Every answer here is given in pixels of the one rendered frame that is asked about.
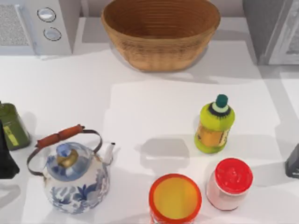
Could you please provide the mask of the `green bottle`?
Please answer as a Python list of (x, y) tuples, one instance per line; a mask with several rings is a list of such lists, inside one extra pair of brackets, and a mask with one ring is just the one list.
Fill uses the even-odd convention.
[(201, 108), (199, 125), (194, 135), (195, 146), (203, 153), (215, 154), (226, 145), (235, 112), (228, 105), (228, 97), (219, 94), (214, 102)]

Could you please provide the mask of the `woven brown basket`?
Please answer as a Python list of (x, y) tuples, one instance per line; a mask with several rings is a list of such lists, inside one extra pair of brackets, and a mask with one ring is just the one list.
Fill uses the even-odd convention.
[(200, 56), (221, 15), (209, 0), (113, 0), (101, 15), (120, 55), (142, 71), (183, 70)]

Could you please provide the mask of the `red and yellow can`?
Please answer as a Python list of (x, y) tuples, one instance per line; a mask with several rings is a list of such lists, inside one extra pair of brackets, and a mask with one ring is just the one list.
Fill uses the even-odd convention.
[(163, 175), (149, 190), (150, 224), (194, 224), (201, 205), (201, 191), (191, 178)]

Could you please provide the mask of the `blue and white kettle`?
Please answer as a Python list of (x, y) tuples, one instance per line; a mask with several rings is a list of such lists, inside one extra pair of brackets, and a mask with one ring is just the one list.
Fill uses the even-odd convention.
[(102, 158), (98, 154), (102, 139), (95, 149), (67, 141), (80, 133), (99, 135), (95, 130), (76, 125), (38, 140), (34, 151), (27, 158), (27, 163), (30, 163), (42, 149), (57, 144), (56, 152), (47, 157), (43, 170), (29, 169), (29, 172), (43, 178), (44, 192), (53, 207), (72, 215), (95, 208), (108, 194), (108, 166), (113, 161), (115, 147), (115, 143), (111, 142)]

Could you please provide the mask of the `red-lidded white jar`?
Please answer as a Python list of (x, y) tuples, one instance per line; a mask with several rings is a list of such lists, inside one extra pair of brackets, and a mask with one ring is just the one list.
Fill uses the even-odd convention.
[(251, 168), (237, 158), (221, 160), (206, 184), (206, 196), (215, 208), (231, 211), (244, 201), (254, 176)]

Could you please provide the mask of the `round microwave knob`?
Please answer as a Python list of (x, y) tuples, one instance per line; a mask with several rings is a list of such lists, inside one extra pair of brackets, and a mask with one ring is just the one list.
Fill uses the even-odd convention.
[(61, 32), (57, 28), (54, 28), (54, 27), (44, 29), (43, 35), (47, 40), (53, 41), (53, 42), (59, 41), (62, 37)]
[(43, 22), (53, 22), (56, 19), (55, 11), (48, 7), (38, 9), (37, 16)]

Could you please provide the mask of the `green tin box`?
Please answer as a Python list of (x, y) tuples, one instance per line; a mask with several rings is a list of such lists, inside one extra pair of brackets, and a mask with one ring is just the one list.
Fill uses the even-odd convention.
[(14, 104), (0, 101), (0, 120), (10, 151), (25, 148), (30, 144), (30, 135)]

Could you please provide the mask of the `pale microwave oven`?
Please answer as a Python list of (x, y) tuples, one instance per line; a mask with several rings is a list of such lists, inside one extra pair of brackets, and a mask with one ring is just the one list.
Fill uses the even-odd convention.
[[(43, 22), (37, 10), (51, 8), (53, 22)], [(81, 0), (0, 0), (0, 56), (68, 56), (73, 54)], [(57, 28), (59, 41), (47, 40), (43, 31)]]

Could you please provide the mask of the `dark grey box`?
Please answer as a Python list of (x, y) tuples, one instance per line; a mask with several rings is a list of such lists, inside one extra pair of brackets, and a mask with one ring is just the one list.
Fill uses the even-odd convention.
[(299, 179), (299, 143), (285, 161), (285, 174), (290, 178)]

